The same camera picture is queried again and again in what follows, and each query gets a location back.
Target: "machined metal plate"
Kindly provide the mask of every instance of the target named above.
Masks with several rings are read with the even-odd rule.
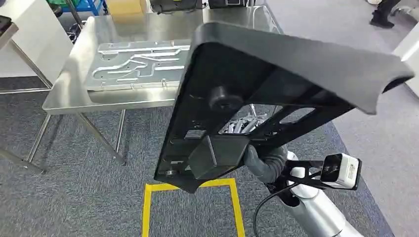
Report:
[[[190,40],[103,43],[87,74],[88,90],[178,87]]]

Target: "white wall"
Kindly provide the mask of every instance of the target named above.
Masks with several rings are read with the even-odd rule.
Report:
[[[45,0],[7,0],[0,15],[19,28],[13,40],[54,83],[73,44]],[[0,51],[0,78],[35,75],[10,47]]]

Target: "stainless steel table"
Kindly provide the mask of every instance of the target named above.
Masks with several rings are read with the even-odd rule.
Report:
[[[136,15],[90,17],[42,108],[50,115],[76,114],[112,156],[124,163],[118,154],[118,149],[125,110],[171,106],[174,103],[177,87],[87,91],[84,81],[98,46],[110,42],[190,39],[200,24],[209,21],[282,33],[267,5],[206,8],[190,13],[175,12],[170,15],[149,13],[143,17]],[[103,110],[122,110],[115,149],[83,115],[85,112]]]
[[[35,65],[34,62],[26,55],[26,53],[13,41],[13,35],[19,30],[19,28],[12,23],[9,28],[0,36],[0,49],[2,49],[5,45],[9,44],[11,48],[16,52],[17,55],[35,72],[38,78],[45,84],[46,88],[28,88],[28,89],[14,89],[14,90],[0,90],[0,95],[6,94],[20,94],[20,93],[31,93],[31,92],[42,92],[42,91],[50,91],[51,90],[51,83],[46,79],[45,75],[41,72],[41,70]],[[32,164],[34,159],[35,153],[39,147],[41,139],[45,134],[46,127],[51,119],[51,115],[47,114],[42,126],[35,137],[35,142],[28,154],[26,159],[20,158],[15,154],[6,151],[3,148],[0,148],[0,156],[10,160],[11,162],[15,163],[16,165],[23,166],[26,169],[32,170],[36,173],[43,173],[43,170],[36,165]]]

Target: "metal table leg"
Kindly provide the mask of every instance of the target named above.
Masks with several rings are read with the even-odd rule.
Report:
[[[65,0],[66,4],[68,5],[68,9],[70,10],[71,14],[73,15],[77,25],[79,26],[80,30],[83,29],[83,22],[82,19],[80,18],[79,14],[76,11],[76,8],[74,7],[73,1],[72,0]]]
[[[45,84],[48,89],[52,88],[52,84],[45,75],[41,72],[41,70],[32,62],[32,60],[26,55],[26,53],[13,41],[10,41],[10,45],[12,46],[13,50],[19,55],[21,59],[34,71],[34,73],[38,76],[38,78]]]
[[[124,121],[125,121],[125,113],[126,110],[122,110],[121,116],[119,118],[119,125],[118,125],[118,135],[117,135],[117,143],[115,145],[115,151],[119,154],[119,148],[121,144],[121,137],[122,137],[122,129],[124,127]]]
[[[0,156],[8,159],[9,161],[13,162],[15,165],[22,166],[26,169],[32,170],[37,174],[42,174],[44,172],[43,169],[39,168],[38,166],[18,157],[17,155],[6,151],[5,149],[0,148]]]
[[[35,138],[35,142],[31,148],[31,151],[29,152],[28,159],[27,159],[28,162],[32,162],[34,160],[35,153],[37,152],[41,139],[43,135],[45,134],[46,127],[48,127],[48,123],[50,119],[51,119],[51,115],[46,115],[45,119],[43,120],[41,129],[39,130]]]
[[[125,165],[126,162],[120,156],[112,147],[112,145],[106,140],[105,137],[99,132],[99,130],[93,125],[93,123],[82,113],[76,114],[77,117],[83,124],[86,126],[86,128],[96,137],[97,140],[99,140],[100,143],[102,143],[103,146],[105,146],[106,150],[122,165]]]

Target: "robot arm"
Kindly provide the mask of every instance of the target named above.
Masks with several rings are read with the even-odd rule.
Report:
[[[271,193],[283,189],[294,182],[281,176],[287,169],[287,160],[298,160],[297,156],[287,151],[285,146],[277,148],[268,155],[259,158],[256,149],[249,146],[244,156],[245,165],[262,181]],[[294,167],[290,174],[304,178],[305,168]],[[326,194],[317,188],[300,184],[274,198],[280,202],[309,236],[313,237],[362,237],[346,220]]]

